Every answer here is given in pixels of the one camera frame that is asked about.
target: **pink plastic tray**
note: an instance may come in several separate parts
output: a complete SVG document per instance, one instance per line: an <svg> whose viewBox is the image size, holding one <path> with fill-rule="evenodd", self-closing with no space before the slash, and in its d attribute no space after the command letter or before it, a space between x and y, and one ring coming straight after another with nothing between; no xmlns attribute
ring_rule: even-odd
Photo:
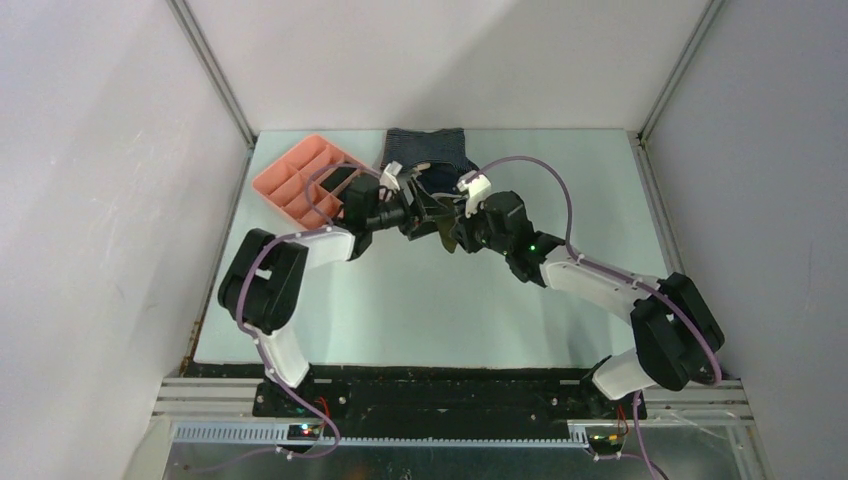
<svg viewBox="0 0 848 480"><path fill-rule="evenodd" d="M253 189L283 217L307 230L318 228L325 222L321 215L309 208L309 202L304 195L306 181L319 168L340 163L364 165L321 135L309 135L257 175L253 179ZM309 198L319 210L330 217L336 216L341 210L339 193L354 177L362 173L355 171L333 191L328 192L321 187L321 182L334 171L335 169L329 169L322 173L309 186Z"/></svg>

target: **robotic arm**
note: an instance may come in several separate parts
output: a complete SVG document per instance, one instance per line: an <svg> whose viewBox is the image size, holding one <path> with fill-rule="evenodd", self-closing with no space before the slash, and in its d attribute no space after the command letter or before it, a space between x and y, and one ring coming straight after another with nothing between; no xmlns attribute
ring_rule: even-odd
<svg viewBox="0 0 848 480"><path fill-rule="evenodd" d="M491 193L486 177L475 172L460 179L462 195L437 199L415 178L399 181L398 170L389 165L380 180L357 177L346 190L343 217L336 219L336 226L296 234L276 245L259 264L259 270L269 275L256 276L249 285L243 300L244 326L253 330L260 353L289 386L296 387L309 370L288 323L304 272L358 258L371 244L374 231L389 228L398 228L410 240L438 231L443 243L448 235L468 253L493 250L504 256L520 281L576 294L628 323L636 347L601 360L586 375L581 387L587 403L615 401L654 384L681 390L707 364L702 347L680 318L659 298L637 288L637 282L671 299L713 352L724 343L721 329L685 275L673 273L666 279L637 275L569 250L563 239L534 230L517 194ZM274 238L263 230L251 230L225 275L218 301L233 318L254 260ZM632 278L632 283L622 283L623 277Z"/></svg>

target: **divided organizer tray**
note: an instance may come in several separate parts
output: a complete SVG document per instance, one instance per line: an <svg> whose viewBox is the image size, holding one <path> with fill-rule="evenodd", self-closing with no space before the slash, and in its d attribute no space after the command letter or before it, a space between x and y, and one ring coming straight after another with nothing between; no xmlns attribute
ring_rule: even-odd
<svg viewBox="0 0 848 480"><path fill-rule="evenodd" d="M325 222L309 208L306 181L319 168L342 163L364 165L321 135L309 135L257 175L253 189L283 217L307 230L318 228ZM328 169L309 186L312 202L328 216L336 216L343 204L339 195L361 173L352 168Z"/></svg>

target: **white table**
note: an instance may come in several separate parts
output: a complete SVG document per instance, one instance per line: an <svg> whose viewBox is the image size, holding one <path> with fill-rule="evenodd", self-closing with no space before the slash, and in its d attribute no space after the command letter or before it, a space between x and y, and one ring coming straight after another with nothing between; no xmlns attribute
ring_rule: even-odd
<svg viewBox="0 0 848 480"><path fill-rule="evenodd" d="M257 363L250 339L217 304L217 288L245 233L289 233L250 181L307 131L262 132L239 200L194 360ZM359 160L376 164L384 131L324 131ZM660 245L622 130L469 130L478 165L523 154L564 177L575 208L573 241L587 255L666 276ZM529 163L491 171L495 191L514 190L537 230L565 232L565 200L552 177ZM358 260L309 271L292 319L312 363L440 367L591 367L633 346L630 328L572 295L522 284L490 251L448 254L434 234L409 242L378 232Z"/></svg>

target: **perforated metal strip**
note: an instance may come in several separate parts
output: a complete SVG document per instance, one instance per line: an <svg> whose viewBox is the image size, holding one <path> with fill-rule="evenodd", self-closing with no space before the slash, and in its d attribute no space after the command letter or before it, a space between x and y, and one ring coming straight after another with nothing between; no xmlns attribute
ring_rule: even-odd
<svg viewBox="0 0 848 480"><path fill-rule="evenodd" d="M174 443L228 443L248 445L312 444L311 440L288 440L288 423L237 423L237 422L179 422L174 430ZM584 427L571 427L571 438L551 440L454 440L342 437L341 444L374 447L544 447L586 448L588 439ZM332 443L332 438L322 438L318 443Z"/></svg>

